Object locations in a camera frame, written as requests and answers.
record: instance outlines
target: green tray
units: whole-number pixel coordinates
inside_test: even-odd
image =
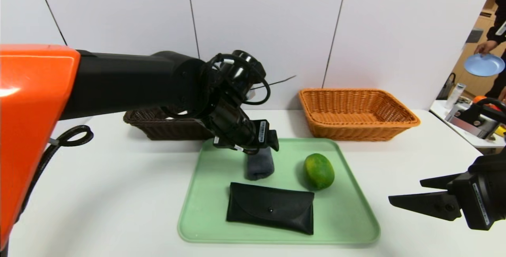
[[[275,244],[365,244],[380,236],[380,225],[341,154],[325,138],[282,138],[279,152],[272,151],[274,173],[265,179],[245,178],[246,154],[216,149],[208,140],[179,217],[177,231],[188,242]],[[309,154],[321,153],[332,163],[336,179],[316,191],[314,235],[226,221],[230,182],[307,191],[302,165]]]

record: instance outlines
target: white wall panel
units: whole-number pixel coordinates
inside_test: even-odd
[[[197,56],[190,0],[47,0],[76,49],[149,55],[172,50]]]
[[[256,57],[272,86],[257,109],[299,108],[296,93],[321,87],[341,0],[192,0],[201,59],[242,49]],[[253,100],[264,96],[263,89]]]
[[[44,0],[0,0],[0,43],[64,44]]]
[[[324,87],[385,89],[428,109],[485,0],[343,0]]]

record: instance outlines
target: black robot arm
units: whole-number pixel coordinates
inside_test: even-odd
[[[485,104],[494,104],[502,113]],[[505,122],[505,113],[502,102],[486,98],[456,119],[473,126],[481,114]],[[489,230],[495,221],[506,218],[506,147],[499,154],[479,156],[464,173],[424,179],[420,184],[445,191],[390,196],[391,205],[447,221],[461,217],[462,209],[469,228]]]
[[[216,147],[246,154],[279,149],[269,123],[250,120],[240,107],[262,104],[270,95],[262,64],[244,51],[218,54],[209,62],[171,51],[151,56],[79,53],[76,80],[61,120],[161,107],[168,117],[197,120],[219,138]],[[268,96],[249,102],[247,93],[258,83],[266,86]],[[178,115],[180,111],[187,114]]]

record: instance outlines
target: orange robot arm cover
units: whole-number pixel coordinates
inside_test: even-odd
[[[0,45],[0,249],[65,108],[80,58],[66,46]]]

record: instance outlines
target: person's hand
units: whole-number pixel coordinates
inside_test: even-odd
[[[486,41],[484,43],[479,44],[475,49],[475,54],[481,53],[482,55],[487,55],[492,51],[492,49],[496,48],[499,44],[496,41]]]

